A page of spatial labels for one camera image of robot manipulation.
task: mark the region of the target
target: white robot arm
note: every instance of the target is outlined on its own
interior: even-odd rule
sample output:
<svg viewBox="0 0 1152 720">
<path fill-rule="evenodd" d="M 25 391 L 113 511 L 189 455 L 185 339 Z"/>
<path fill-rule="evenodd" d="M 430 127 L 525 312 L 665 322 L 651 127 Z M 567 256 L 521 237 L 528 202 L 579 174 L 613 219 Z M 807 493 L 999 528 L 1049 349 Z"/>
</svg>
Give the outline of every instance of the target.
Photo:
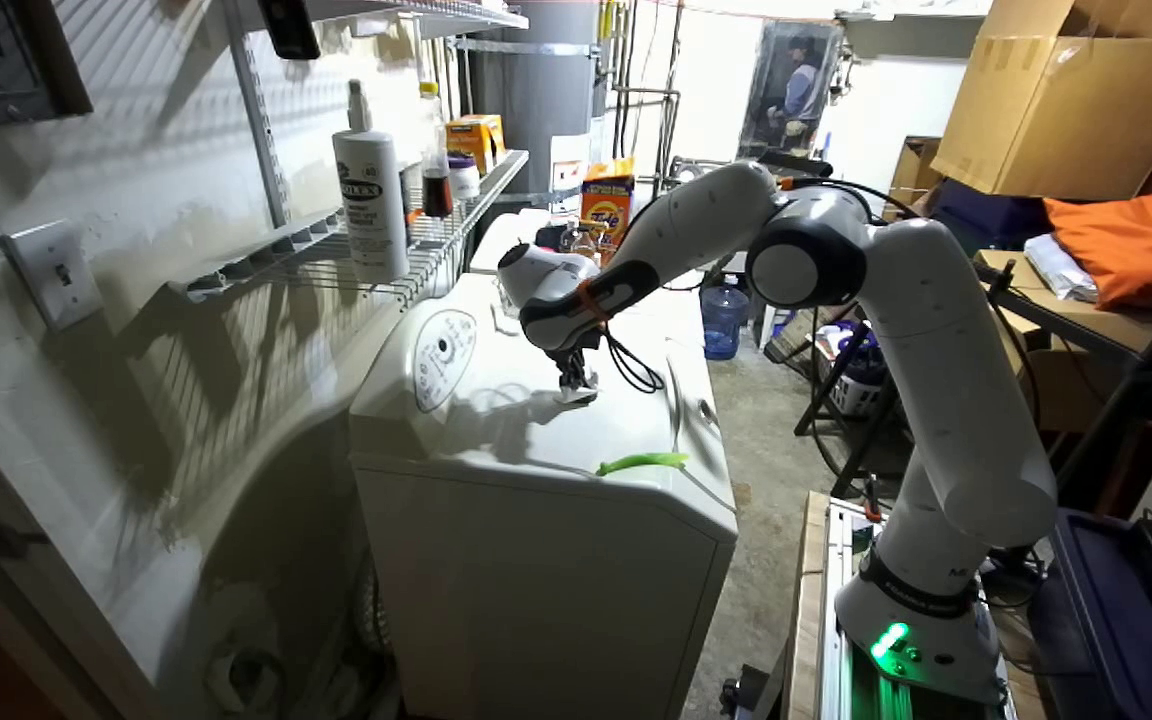
<svg viewBox="0 0 1152 720">
<path fill-rule="evenodd" d="M 738 248 L 748 248 L 752 291 L 777 310 L 857 302 L 868 312 L 915 437 L 897 507 L 836 596 L 842 629 L 897 682 L 998 704 L 976 572 L 988 549 L 1040 542 L 1055 493 L 983 291 L 943 225 L 876 229 L 842 187 L 799 187 L 781 206 L 763 170 L 730 163 L 645 207 L 599 278 L 559 297 L 516 297 L 525 333 L 565 386 L 579 386 L 579 354 L 609 318 Z"/>
</svg>

